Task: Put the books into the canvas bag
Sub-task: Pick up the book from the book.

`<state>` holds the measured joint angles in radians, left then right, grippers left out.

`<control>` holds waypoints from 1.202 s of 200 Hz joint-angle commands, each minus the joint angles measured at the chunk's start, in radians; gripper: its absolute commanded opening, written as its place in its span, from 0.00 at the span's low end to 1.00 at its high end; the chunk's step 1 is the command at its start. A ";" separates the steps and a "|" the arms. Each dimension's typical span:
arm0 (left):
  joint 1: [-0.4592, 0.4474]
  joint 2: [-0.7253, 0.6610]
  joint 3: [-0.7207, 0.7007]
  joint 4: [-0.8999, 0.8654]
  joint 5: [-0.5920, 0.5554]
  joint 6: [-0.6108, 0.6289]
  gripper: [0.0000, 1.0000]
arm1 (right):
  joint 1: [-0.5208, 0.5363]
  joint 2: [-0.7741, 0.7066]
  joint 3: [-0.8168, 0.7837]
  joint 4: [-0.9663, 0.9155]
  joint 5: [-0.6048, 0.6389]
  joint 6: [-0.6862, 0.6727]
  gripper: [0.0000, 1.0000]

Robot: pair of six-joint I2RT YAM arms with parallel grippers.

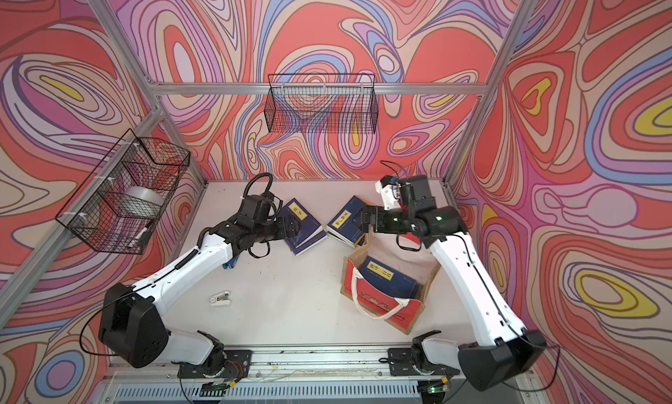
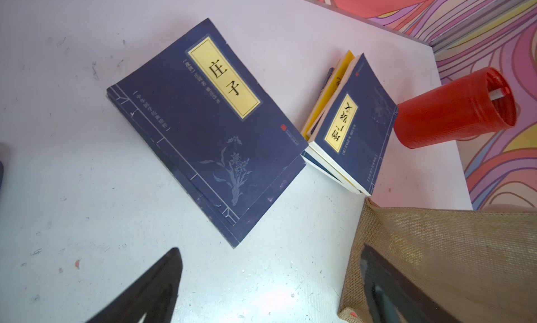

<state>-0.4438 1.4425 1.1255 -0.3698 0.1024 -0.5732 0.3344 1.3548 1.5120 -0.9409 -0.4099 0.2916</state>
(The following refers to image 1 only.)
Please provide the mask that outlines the red beige canvas tote bag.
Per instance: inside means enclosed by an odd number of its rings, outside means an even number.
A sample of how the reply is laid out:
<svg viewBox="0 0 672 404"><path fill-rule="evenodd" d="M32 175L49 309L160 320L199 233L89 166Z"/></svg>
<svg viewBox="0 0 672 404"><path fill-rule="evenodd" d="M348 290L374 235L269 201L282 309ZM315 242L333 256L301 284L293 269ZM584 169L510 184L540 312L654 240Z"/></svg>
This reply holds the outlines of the red beige canvas tote bag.
<svg viewBox="0 0 672 404"><path fill-rule="evenodd" d="M365 318L409 335L425 311L437 259L411 234L368 234L344 258L341 294Z"/></svg>

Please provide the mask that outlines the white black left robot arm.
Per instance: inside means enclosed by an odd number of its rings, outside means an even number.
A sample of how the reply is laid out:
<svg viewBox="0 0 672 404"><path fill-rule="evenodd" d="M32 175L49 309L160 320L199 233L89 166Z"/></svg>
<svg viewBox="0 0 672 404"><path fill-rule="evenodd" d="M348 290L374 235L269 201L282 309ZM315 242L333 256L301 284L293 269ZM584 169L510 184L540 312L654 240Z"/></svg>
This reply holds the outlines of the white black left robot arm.
<svg viewBox="0 0 672 404"><path fill-rule="evenodd" d="M204 228L196 245L164 269L133 284L117 283L105 294L98 339L134 368L152 363L191 365L207 378L227 364L224 345L214 336L168 327L164 315L215 269L250 251L295 237L301 223L283 217L272 194L247 195L238 212Z"/></svg>

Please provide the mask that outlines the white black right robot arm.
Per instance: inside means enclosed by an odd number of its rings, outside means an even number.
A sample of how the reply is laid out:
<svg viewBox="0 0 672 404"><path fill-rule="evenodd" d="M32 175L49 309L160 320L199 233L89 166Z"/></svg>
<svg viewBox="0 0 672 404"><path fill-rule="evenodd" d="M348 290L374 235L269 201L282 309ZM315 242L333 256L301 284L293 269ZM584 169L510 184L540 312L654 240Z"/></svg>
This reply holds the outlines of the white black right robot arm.
<svg viewBox="0 0 672 404"><path fill-rule="evenodd" d="M411 360L418 372L450 367L478 391L530 370L549 349L539 330L526 327L507 305L478 257L467 225L452 206L438 207L425 176L386 175L376 182L382 206L366 206L358 226L378 234L412 234L449 276L474 331L472 344L442 339L439 331L414 338Z"/></svg>

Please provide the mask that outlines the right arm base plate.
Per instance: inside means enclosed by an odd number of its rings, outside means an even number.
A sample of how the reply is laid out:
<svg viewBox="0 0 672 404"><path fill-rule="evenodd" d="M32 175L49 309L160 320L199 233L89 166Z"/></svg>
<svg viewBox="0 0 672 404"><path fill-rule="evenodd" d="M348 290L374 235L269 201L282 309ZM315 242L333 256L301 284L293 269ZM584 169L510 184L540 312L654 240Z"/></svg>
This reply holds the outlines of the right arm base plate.
<svg viewBox="0 0 672 404"><path fill-rule="evenodd" d="M390 348L386 357L379 362L387 365L392 376L444 376L451 379L460 374L460 370L443 365L432 364L412 348Z"/></svg>

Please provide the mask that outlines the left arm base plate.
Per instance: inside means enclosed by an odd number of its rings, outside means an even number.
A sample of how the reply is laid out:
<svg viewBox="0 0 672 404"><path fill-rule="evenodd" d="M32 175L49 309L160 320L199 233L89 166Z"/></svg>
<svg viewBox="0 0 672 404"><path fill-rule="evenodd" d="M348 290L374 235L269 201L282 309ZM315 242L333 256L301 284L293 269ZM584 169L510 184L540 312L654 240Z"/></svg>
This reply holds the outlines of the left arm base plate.
<svg viewBox="0 0 672 404"><path fill-rule="evenodd" d="M253 352L251 350L224 350L201 365L180 363L181 380L240 381L248 377Z"/></svg>

